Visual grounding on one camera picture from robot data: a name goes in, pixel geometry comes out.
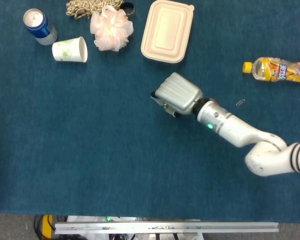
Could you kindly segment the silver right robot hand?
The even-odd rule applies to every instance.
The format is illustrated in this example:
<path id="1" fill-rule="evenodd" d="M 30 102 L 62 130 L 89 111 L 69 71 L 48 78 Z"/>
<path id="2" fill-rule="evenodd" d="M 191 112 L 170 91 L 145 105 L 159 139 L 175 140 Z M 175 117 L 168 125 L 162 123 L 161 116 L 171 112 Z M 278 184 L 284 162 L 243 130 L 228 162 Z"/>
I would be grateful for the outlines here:
<path id="1" fill-rule="evenodd" d="M 204 97 L 192 82 L 174 72 L 167 77 L 150 97 L 173 117 L 190 115 L 195 103 Z"/>

